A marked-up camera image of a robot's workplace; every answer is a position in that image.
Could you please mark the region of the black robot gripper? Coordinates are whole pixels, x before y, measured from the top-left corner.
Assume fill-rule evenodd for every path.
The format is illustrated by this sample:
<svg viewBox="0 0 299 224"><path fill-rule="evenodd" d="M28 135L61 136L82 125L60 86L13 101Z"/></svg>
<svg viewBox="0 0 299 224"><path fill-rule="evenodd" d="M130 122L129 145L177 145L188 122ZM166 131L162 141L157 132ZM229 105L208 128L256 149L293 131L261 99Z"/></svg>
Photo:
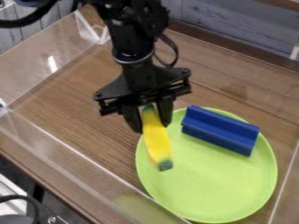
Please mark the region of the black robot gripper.
<svg viewBox="0 0 299 224"><path fill-rule="evenodd" d="M122 114L134 133L142 133L140 106L156 103L164 127L172 122L173 101L191 92L191 69L165 68L153 64L122 66L121 74L93 94L98 113L106 116Z"/></svg>

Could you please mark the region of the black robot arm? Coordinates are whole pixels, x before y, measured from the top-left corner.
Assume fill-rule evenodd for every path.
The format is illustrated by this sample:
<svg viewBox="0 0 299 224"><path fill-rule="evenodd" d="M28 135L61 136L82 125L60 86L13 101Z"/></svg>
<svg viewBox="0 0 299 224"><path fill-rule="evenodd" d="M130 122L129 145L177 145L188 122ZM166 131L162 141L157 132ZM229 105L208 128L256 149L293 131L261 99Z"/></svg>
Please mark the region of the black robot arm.
<svg viewBox="0 0 299 224"><path fill-rule="evenodd" d="M162 125L172 121L173 101L191 92L191 70L172 62L153 63L154 41L176 47L164 35L168 10L158 0L82 0L89 4L108 29L112 57L121 74L94 94L102 116L120 114L133 132L145 123L138 108L153 103Z"/></svg>

